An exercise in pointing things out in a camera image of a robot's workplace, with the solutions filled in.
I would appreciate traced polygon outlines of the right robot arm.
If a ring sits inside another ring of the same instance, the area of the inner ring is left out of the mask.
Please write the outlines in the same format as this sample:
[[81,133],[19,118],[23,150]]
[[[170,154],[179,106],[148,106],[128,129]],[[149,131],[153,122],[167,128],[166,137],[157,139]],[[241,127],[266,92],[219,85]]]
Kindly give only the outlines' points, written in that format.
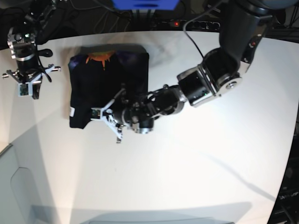
[[8,31],[7,45],[17,68],[15,71],[7,70],[1,77],[11,77],[17,82],[19,97],[30,96],[39,99],[43,77],[51,82],[49,73],[61,70],[61,67],[54,64],[43,66],[40,57],[52,57],[53,52],[50,49],[38,49],[42,34],[59,2],[58,0],[32,1],[21,21]]

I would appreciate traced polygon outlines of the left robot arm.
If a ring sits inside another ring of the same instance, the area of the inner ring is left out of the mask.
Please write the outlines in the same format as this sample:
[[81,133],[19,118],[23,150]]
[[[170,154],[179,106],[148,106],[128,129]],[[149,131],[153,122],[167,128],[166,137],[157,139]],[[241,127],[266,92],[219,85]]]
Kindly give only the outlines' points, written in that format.
[[120,143],[122,130],[153,130],[156,119],[179,113],[186,102],[197,107],[221,97],[242,81],[255,51],[272,25],[273,12],[295,4],[293,0],[230,0],[219,34],[220,46],[202,56],[202,62],[178,75],[178,84],[164,85],[133,99],[125,88],[103,107],[91,109],[91,120],[104,122]]

